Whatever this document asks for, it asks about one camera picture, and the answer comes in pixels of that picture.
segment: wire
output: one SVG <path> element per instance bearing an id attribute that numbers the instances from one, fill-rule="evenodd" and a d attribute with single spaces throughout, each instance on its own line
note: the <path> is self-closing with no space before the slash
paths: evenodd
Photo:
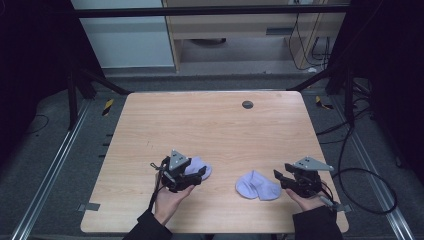
<path id="1" fill-rule="evenodd" d="M 379 175 L 377 175 L 376 173 L 373 173 L 373 172 L 371 172 L 371 171 L 369 171 L 369 170 L 362 169 L 362 168 L 346 168 L 346 169 L 341 170 L 341 163 L 342 163 L 343 153 L 344 153 L 344 150 L 345 150 L 345 147 L 346 147 L 347 140 L 348 140 L 349 136 L 352 134 L 353 130 L 354 130 L 354 127 L 350 127 L 350 128 L 349 128 L 349 130 L 348 130 L 348 133 L 346 134 L 346 137 L 345 137 L 345 139 L 344 139 L 344 141 L 343 141 L 342 148 L 341 148 L 341 150 L 340 150 L 340 155 L 339 155 L 339 159 L 338 159 L 337 172 L 336 172 L 336 173 L 332 176 L 332 178 L 335 178 L 335 177 L 337 177 L 337 176 L 339 177 L 339 184 L 340 184 L 340 187 L 341 187 L 341 189 L 342 189 L 343 193 L 346 195 L 346 197 L 347 197 L 347 198 L 348 198 L 348 199 L 349 199 L 352 203 L 354 203 L 354 204 L 355 204 L 356 206 L 358 206 L 359 208 L 363 209 L 364 211 L 367 211 L 367 212 L 370 212 L 370 213 L 373 213 L 373 214 L 378 214 L 378 215 L 384 215 L 384 214 L 390 213 L 390 212 L 392 212 L 393 210 L 395 210 L 395 209 L 396 209 L 397 204 L 398 204 L 398 200 L 397 200 L 396 192 L 393 190 L 393 188 L 389 185 L 389 183 L 388 183 L 386 180 L 384 180 L 382 177 L 380 177 L 380 176 L 379 176 Z M 385 210 L 385 211 L 377 211 L 377 210 L 373 210 L 373 209 L 370 209 L 370 208 L 368 208 L 368 207 L 365 207 L 365 206 L 363 206 L 363 205 L 359 204 L 357 201 L 355 201 L 355 200 L 353 199 L 353 197 L 349 195 L 349 193 L 346 191 L 346 189 L 345 189 L 345 187 L 344 187 L 344 185 L 343 185 L 343 181 L 342 181 L 342 173 L 347 172 L 347 171 L 363 171 L 363 172 L 367 172 L 367 173 L 369 173 L 369 174 L 371 174 L 371 175 L 373 175 L 373 176 L 377 177 L 377 178 L 378 178 L 378 179 L 380 179 L 382 182 L 384 182 L 384 184 L 385 184 L 385 185 L 387 186 L 387 188 L 390 190 L 390 193 L 392 194 L 392 197 L 393 197 L 393 199 L 394 199 L 393 206 L 392 206 L 390 209 Z"/>
<path id="2" fill-rule="evenodd" d="M 152 210 L 153 210 L 153 204 L 156 201 L 156 198 L 158 196 L 159 191 L 162 190 L 162 188 L 165 187 L 165 186 L 162 186 L 161 188 L 159 188 L 160 180 L 162 179 L 162 176 L 163 176 L 163 166 L 164 166 L 164 164 L 165 164 L 165 161 L 162 161 L 160 167 L 158 168 L 159 169 L 159 173 L 157 174 L 157 179 L 156 179 L 156 184 L 155 184 L 155 190 L 153 191 L 152 197 L 150 198 L 150 202 L 149 202 L 149 208 L 148 208 L 148 210 L 150 212 L 152 212 Z"/>
<path id="3" fill-rule="evenodd" d="M 39 131 L 41 131 L 41 130 L 43 130 L 48 124 L 49 124 L 49 122 L 50 122 L 50 119 L 49 119 L 49 117 L 47 117 L 46 115 L 43 115 L 43 114 L 37 114 L 37 115 L 35 115 L 36 117 L 44 117 L 45 119 L 46 119 L 46 122 L 44 123 L 44 125 L 42 126 L 42 127 L 40 127 L 39 129 L 37 129 L 37 130 L 34 130 L 34 131 L 31 131 L 31 132 L 26 132 L 25 134 L 33 134 L 33 133 L 37 133 L 37 132 L 39 132 Z"/>
<path id="4" fill-rule="evenodd" d="M 359 111 L 358 113 L 356 113 L 356 114 L 355 114 L 355 119 L 359 119 L 359 116 L 360 116 L 362 113 L 364 113 L 364 112 L 368 111 L 369 109 L 370 109 L 370 108 L 369 108 L 369 107 L 367 107 L 367 108 L 365 108 L 365 109 L 363 109 L 363 110 Z M 335 126 L 333 126 L 333 127 L 329 127 L 329 128 L 327 128 L 326 130 L 324 130 L 324 131 L 318 132 L 318 133 L 316 133 L 316 135 L 317 135 L 317 136 L 320 136 L 320 135 L 324 135 L 324 134 L 328 134 L 328 133 L 334 132 L 334 131 L 336 131 L 337 129 L 339 129 L 339 128 L 343 127 L 344 125 L 346 125 L 346 124 L 348 124 L 348 123 L 349 123 L 348 121 L 344 121 L 344 122 L 342 122 L 342 123 L 340 123 L 340 124 L 337 124 L 337 125 L 335 125 Z"/>
<path id="5" fill-rule="evenodd" d="M 298 37 L 299 37 L 299 42 L 300 42 L 300 46 L 302 47 L 302 53 L 303 53 L 303 57 L 305 58 L 305 60 L 306 60 L 306 62 L 310 65 L 309 67 L 307 67 L 307 68 L 300 68 L 300 67 L 298 67 L 297 65 L 296 65 L 296 61 L 294 62 L 294 65 L 295 65 L 295 67 L 298 69 L 298 70 L 307 70 L 307 69 L 309 69 L 310 67 L 317 67 L 317 66 L 320 66 L 320 64 L 315 64 L 315 63 L 311 63 L 311 62 L 309 62 L 309 60 L 308 60 L 308 57 L 306 56 L 306 51 L 305 51 L 305 47 L 304 47 L 304 45 L 303 45 L 303 42 L 302 42 L 302 39 L 301 39 L 301 36 L 300 36 L 300 32 L 299 32 L 299 13 L 297 13 L 296 14 L 296 21 L 295 21 L 295 23 L 294 23 L 294 27 L 293 27 L 293 31 L 292 31 L 292 33 L 291 33 L 291 35 L 290 35 L 290 37 L 289 37 L 289 41 L 288 41 L 288 43 L 289 43 L 289 52 L 290 52 L 290 55 L 291 55 L 291 57 L 293 58 L 293 60 L 295 59 L 294 58 L 294 55 L 293 55 L 293 52 L 292 52 L 292 49 L 291 49 L 291 39 L 292 39 L 292 36 L 293 36 L 293 34 L 294 34 L 294 32 L 295 32 L 295 29 L 297 30 L 297 35 L 298 35 Z"/>
<path id="6" fill-rule="evenodd" d="M 0 12 L 0 17 L 2 17 L 6 13 L 6 3 L 4 2 L 4 0 L 1 0 L 1 2 L 3 4 L 3 10 Z"/>

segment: wooden table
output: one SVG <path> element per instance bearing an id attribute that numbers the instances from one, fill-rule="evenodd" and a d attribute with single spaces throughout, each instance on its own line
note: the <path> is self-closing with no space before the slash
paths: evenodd
<path id="1" fill-rule="evenodd" d="M 243 101 L 254 106 L 245 109 Z M 248 200 L 237 179 L 256 170 L 273 182 L 273 169 L 305 156 L 324 161 L 298 92 L 166 92 L 128 96 L 90 203 L 84 232 L 128 232 L 147 209 L 156 171 L 171 150 L 200 156 L 212 174 L 185 199 L 167 227 L 174 233 L 290 233 L 300 208 L 283 192 L 274 201 Z M 335 199 L 328 172 L 320 172 Z M 348 223 L 339 213 L 342 232 Z"/>

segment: human hand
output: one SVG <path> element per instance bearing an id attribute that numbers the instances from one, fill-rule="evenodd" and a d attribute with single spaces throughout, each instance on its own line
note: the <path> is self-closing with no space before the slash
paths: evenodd
<path id="1" fill-rule="evenodd" d="M 181 201 L 190 195 L 194 189 L 194 185 L 189 186 L 183 191 L 173 193 L 167 188 L 162 188 L 156 197 L 155 201 L 155 214 L 154 217 L 163 226 L 171 219 L 174 213 L 177 211 Z"/>
<path id="2" fill-rule="evenodd" d="M 324 195 L 322 192 L 310 198 L 302 198 L 290 188 L 286 189 L 286 193 L 291 199 L 293 199 L 295 202 L 297 202 L 297 204 L 299 204 L 300 208 L 304 212 L 321 206 L 325 206 L 325 203 L 319 197 L 319 195 Z"/>

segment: sleeve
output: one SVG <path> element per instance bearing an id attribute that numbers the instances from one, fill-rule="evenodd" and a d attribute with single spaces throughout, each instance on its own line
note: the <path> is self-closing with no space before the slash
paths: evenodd
<path id="1" fill-rule="evenodd" d="M 138 224 L 124 237 L 124 240 L 167 240 L 172 237 L 172 233 L 148 210 L 137 221 Z"/>
<path id="2" fill-rule="evenodd" d="M 342 240 L 337 214 L 326 206 L 293 215 L 295 239 Z"/>

